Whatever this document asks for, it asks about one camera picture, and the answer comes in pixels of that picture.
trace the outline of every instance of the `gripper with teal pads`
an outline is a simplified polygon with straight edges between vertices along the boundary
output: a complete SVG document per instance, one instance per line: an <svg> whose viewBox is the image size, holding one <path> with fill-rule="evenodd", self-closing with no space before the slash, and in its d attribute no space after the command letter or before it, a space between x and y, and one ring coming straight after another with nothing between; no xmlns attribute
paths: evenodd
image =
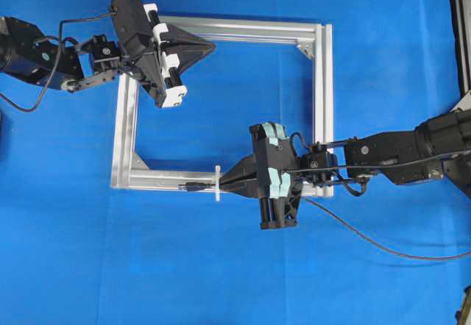
<svg viewBox="0 0 471 325"><path fill-rule="evenodd" d="M288 140L284 126L280 124L263 123L262 127L271 145L279 146L279 140ZM270 177L269 198L279 199L280 197L287 197L291 186L291 176L287 173L280 174L279 170L272 167L268 167L268 173Z"/></svg>

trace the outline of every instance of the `black cylindrical motor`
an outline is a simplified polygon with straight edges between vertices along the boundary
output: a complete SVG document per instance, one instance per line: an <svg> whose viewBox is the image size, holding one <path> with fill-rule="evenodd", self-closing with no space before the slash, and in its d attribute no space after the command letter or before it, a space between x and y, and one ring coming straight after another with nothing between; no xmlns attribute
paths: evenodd
<svg viewBox="0 0 471 325"><path fill-rule="evenodd" d="M423 157L471 149L471 110L429 119L415 129L415 135Z"/></svg>

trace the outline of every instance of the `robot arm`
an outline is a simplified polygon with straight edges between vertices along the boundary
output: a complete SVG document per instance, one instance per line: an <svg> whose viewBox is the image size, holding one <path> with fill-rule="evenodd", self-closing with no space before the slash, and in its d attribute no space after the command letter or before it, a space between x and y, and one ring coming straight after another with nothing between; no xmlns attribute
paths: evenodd
<svg viewBox="0 0 471 325"><path fill-rule="evenodd" d="M105 35L95 35L84 43L71 37L47 37L36 25L17 18L1 18L0 72L31 85L71 93L128 73L141 83L157 107L180 105L187 93L180 75L210 54L214 44L161 23L157 10L145 10L141 0L112 0L110 13L105 15L113 20L117 43ZM100 18L63 21L61 30L64 23ZM65 47L65 42L72 46ZM87 78L79 62L83 54L88 54L93 71Z"/></svg>
<svg viewBox="0 0 471 325"><path fill-rule="evenodd" d="M297 225L302 186L343 185L354 196L368 181L384 174L396 185L429 182L448 176L471 198L471 110L429 119L415 130L383 132L364 139L306 146L298 156L286 129L273 123L250 127L253 154L220 180L221 190L257 198L261 229ZM330 149L342 147L346 165ZM340 174L347 169L348 178ZM358 183L361 190L350 187Z"/></svg>

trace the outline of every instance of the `metal bracket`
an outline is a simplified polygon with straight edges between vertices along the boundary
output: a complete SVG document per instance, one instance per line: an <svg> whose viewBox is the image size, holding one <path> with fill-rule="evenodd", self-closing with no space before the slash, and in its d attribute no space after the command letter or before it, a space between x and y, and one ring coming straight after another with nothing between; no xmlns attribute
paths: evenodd
<svg viewBox="0 0 471 325"><path fill-rule="evenodd" d="M224 20L161 16L207 40L294 45L313 60L313 142L333 141L332 25L292 22ZM139 190L179 190L186 182L216 183L215 172L150 170L134 152L138 113L138 83L126 74L119 80L111 187ZM214 192L208 188L204 192ZM304 196L332 196L333 187L305 185Z"/></svg>
<svg viewBox="0 0 471 325"><path fill-rule="evenodd" d="M471 91L468 91L451 111L468 110L470 108L471 108Z"/></svg>
<svg viewBox="0 0 471 325"><path fill-rule="evenodd" d="M314 58L314 48L312 42L300 41L298 42L296 48L298 48L308 59Z"/></svg>

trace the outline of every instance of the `blue backdrop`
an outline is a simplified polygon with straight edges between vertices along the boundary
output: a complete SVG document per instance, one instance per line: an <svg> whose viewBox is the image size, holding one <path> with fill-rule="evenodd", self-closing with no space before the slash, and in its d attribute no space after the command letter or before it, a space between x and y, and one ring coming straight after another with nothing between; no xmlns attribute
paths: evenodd
<svg viewBox="0 0 471 325"><path fill-rule="evenodd" d="M57 33L110 0L2 0L0 15ZM412 129L459 97L448 0L144 0L174 15L322 21L334 27L336 138ZM67 25L85 40L110 21ZM141 93L138 153L152 166L227 169L248 126L311 130L309 62L282 46L218 44L184 76L182 107ZM0 76L22 104L38 89ZM33 114L3 102L0 324L452 324L470 262L383 254L311 205L296 229L262 232L239 196L111 190L117 83L50 90ZM411 254L471 249L471 204L447 180L375 179L360 199L323 201Z"/></svg>

